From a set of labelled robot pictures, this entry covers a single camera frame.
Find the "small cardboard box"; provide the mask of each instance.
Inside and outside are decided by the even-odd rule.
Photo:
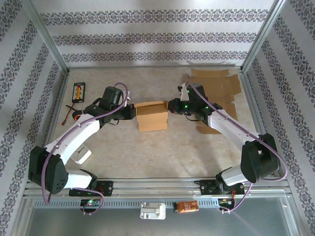
[[[216,77],[217,75],[228,75],[228,70],[221,71],[205,71],[191,70],[194,75],[190,76],[193,83],[200,83],[210,102],[218,103],[226,112],[237,120],[235,105],[231,102],[235,101],[234,95],[241,93],[240,81],[238,75]],[[197,130],[202,134],[220,134],[219,131],[206,126],[202,122],[198,122]]]
[[[167,103],[167,101],[157,101],[135,105],[140,132],[167,129]]]

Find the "beige floor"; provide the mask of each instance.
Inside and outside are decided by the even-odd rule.
[[[188,67],[82,69],[72,70],[54,138],[60,136],[74,120],[61,123],[71,105],[73,83],[86,83],[86,99],[74,108],[83,109],[102,97],[107,86],[123,82],[133,92],[132,103],[169,101],[179,97],[177,86]],[[230,75],[237,73],[230,69]],[[254,130],[244,93],[235,96],[238,120]],[[71,159],[68,169],[86,169],[98,177],[201,177],[240,164],[241,152],[223,135],[203,135],[185,116],[169,113],[168,129],[140,133],[137,121],[105,125],[85,145],[92,151],[88,160],[78,165]]]

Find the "orange battery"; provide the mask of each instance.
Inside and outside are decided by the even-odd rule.
[[[188,213],[199,211],[198,201],[185,201],[179,203],[173,203],[174,212]]]

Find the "cardboard box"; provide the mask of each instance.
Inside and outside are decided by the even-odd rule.
[[[241,85],[238,79],[238,75],[215,77],[214,75],[226,74],[226,70],[223,71],[200,71],[191,70],[194,75],[190,76],[190,80],[193,83],[200,83],[205,94],[210,102],[218,103],[226,112],[237,120],[235,105],[231,102],[235,101],[234,95],[241,93]],[[183,75],[184,82],[187,82],[186,76]],[[198,122],[197,130],[202,134],[220,134],[219,131],[206,126],[202,122]]]
[[[167,101],[142,102],[135,104],[139,131],[167,129]]]

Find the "striped wallpaper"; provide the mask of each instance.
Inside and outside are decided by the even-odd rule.
[[[64,76],[18,0],[0,0],[0,48],[0,236],[7,236]]]
[[[247,75],[266,130],[289,167],[307,235],[315,235],[315,0],[289,0]]]
[[[35,0],[69,67],[241,65],[273,0]]]

